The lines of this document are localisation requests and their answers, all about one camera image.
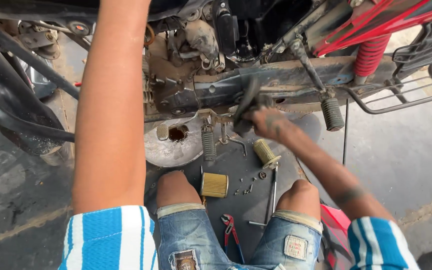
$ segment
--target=leg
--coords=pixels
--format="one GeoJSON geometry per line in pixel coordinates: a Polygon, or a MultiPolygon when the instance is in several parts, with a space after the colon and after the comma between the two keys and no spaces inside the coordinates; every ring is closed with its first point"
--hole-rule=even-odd
{"type": "Polygon", "coordinates": [[[279,199],[250,264],[314,269],[323,231],[320,216],[318,189],[307,180],[295,181],[279,199]]]}
{"type": "Polygon", "coordinates": [[[227,269],[224,254],[198,193],[181,171],[158,181],[156,204],[161,231],[159,261],[165,270],[227,269]]]}

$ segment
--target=yellow oil filter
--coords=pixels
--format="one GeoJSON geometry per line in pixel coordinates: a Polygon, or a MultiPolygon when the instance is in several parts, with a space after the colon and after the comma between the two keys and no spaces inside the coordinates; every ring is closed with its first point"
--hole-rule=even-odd
{"type": "Polygon", "coordinates": [[[275,156],[264,139],[259,139],[255,141],[252,148],[258,155],[261,162],[264,164],[262,166],[263,169],[276,168],[277,162],[279,161],[281,156],[275,156]]]}
{"type": "Polygon", "coordinates": [[[227,175],[205,172],[202,174],[201,191],[199,195],[226,198],[228,195],[228,184],[227,175]]]}

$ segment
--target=jeans patch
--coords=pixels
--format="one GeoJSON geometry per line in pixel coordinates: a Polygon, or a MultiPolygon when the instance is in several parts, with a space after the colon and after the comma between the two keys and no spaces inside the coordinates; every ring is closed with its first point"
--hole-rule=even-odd
{"type": "Polygon", "coordinates": [[[284,240],[284,254],[295,259],[306,260],[308,241],[303,238],[288,235],[284,240]]]}
{"type": "Polygon", "coordinates": [[[173,270],[199,270],[194,249],[171,253],[169,263],[173,270]]]}

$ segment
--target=red-handled pliers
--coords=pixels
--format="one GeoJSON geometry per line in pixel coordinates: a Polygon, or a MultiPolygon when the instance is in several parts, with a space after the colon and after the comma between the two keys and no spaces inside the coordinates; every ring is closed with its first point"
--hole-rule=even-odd
{"type": "Polygon", "coordinates": [[[224,230],[224,253],[228,254],[228,238],[230,237],[230,233],[233,233],[233,237],[237,245],[237,250],[239,251],[239,257],[244,264],[243,252],[241,251],[240,241],[238,240],[238,235],[236,234],[236,229],[234,228],[233,217],[231,215],[224,214],[221,217],[221,220],[226,225],[226,229],[224,230]]]}

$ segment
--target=person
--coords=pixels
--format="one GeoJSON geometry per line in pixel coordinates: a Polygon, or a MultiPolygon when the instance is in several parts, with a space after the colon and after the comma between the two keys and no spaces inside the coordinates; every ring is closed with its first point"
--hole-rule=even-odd
{"type": "MultiPolygon", "coordinates": [[[[64,239],[60,270],[306,270],[315,267],[322,226],[318,189],[296,180],[281,195],[248,265],[228,260],[196,190],[184,174],[157,185],[161,244],[143,206],[146,178],[143,37],[149,0],[100,0],[81,87],[72,189],[74,216],[64,239]]],[[[417,269],[391,214],[356,176],[328,156],[274,108],[246,117],[256,134],[285,145],[314,173],[352,220],[352,269],[417,269]]]]}

